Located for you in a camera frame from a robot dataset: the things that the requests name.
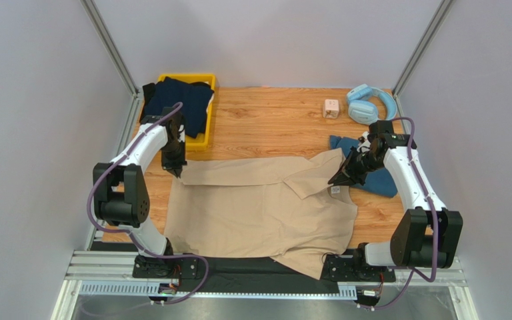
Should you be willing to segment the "beige t-shirt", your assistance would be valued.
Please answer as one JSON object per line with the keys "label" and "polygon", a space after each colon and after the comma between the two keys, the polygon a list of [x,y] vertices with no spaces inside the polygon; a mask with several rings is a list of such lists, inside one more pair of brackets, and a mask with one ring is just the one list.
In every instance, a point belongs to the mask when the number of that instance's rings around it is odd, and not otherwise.
{"label": "beige t-shirt", "polygon": [[269,257],[318,279],[326,254],[343,253],[357,206],[330,178],[340,149],[305,157],[192,161],[172,182],[165,236],[176,251]]}

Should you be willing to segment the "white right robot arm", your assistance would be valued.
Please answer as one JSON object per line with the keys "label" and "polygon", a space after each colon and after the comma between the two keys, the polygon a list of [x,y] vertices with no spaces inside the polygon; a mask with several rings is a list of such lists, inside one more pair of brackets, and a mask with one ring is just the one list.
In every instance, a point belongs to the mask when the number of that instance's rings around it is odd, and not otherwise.
{"label": "white right robot arm", "polygon": [[368,174],[381,169],[392,177],[404,215],[389,241],[359,246],[363,264],[415,269],[452,266],[463,218],[460,212],[449,210],[434,192],[412,133],[396,133],[391,120],[370,124],[359,147],[351,148],[328,184],[362,185]]}

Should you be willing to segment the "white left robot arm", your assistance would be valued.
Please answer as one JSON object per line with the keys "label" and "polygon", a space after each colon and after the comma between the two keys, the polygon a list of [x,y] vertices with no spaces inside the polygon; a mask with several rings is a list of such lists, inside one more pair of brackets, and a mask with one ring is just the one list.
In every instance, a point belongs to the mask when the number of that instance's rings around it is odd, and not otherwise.
{"label": "white left robot arm", "polygon": [[180,177],[185,158],[185,118],[180,112],[146,116],[138,134],[118,156],[93,168],[87,214],[106,233],[125,233],[139,254],[153,259],[173,258],[170,240],[149,217],[151,201],[145,172],[156,154],[163,170]]}

